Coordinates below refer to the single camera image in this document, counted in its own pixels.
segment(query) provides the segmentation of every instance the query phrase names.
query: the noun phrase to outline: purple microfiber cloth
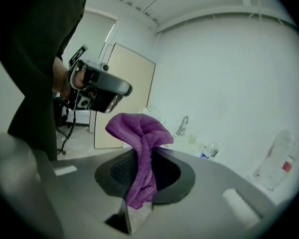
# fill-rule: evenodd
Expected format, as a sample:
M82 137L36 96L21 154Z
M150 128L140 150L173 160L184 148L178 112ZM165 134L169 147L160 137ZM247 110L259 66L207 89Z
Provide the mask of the purple microfiber cloth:
M151 149L173 143L174 138L158 120L145 114L117 114L109 121L105 130L137 152L138 173L127 194L126 203L138 210L144 202L152 202L157 193L151 170Z

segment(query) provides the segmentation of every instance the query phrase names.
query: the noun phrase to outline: tiled floor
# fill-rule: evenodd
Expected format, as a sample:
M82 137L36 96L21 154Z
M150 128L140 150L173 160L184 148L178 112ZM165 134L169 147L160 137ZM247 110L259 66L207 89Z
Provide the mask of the tiled floor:
M68 134L71 128L62 126L59 128L62 132ZM61 148L65 136L56 133L57 147ZM66 141L64 148L66 154L58 154L58 160L72 159L72 158L83 158L88 156L100 155L117 150L113 149L95 149L94 148L94 134L89 133L89 128L85 126L75 126L71 137ZM142 208L135 210L128 207L129 218L132 233L134 233L146 218L151 213L151 203L145 203Z

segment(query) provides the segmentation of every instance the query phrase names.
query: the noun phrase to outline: door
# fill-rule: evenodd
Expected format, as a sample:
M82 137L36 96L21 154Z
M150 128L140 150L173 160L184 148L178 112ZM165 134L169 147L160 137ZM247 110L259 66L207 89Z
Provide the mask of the door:
M151 81L155 63L139 54L115 44L108 63L109 73L129 82L133 91L124 97L109 114L97 112L95 119L95 148L119 148L123 142L112 137L105 131L109 120L119 113L138 113L146 107L150 94Z

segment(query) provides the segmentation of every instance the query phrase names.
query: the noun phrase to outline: person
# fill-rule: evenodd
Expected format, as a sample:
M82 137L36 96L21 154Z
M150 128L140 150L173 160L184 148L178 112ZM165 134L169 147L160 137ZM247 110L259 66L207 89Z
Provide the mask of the person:
M0 11L0 60L24 100L8 133L56 160L52 90L69 98L62 53L83 17L86 0L13 1L12 11ZM83 76L81 71L74 77L77 88L83 86Z

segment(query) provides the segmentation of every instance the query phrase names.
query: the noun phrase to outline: black cable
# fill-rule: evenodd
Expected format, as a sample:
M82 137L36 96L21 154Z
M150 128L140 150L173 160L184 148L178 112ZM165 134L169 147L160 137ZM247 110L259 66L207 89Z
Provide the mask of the black cable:
M62 147L61 147L61 149L59 150L59 152L57 154L60 154L61 152L62 152L63 155L66 154L66 152L63 150L63 148L64 148L64 145L65 145L65 142L70 138L70 136L72 134L73 128L75 126L75 122L76 122L75 111L73 111L73 124L72 124L72 127L70 129L69 134L65 137L65 140L64 140L64 142L62 144Z

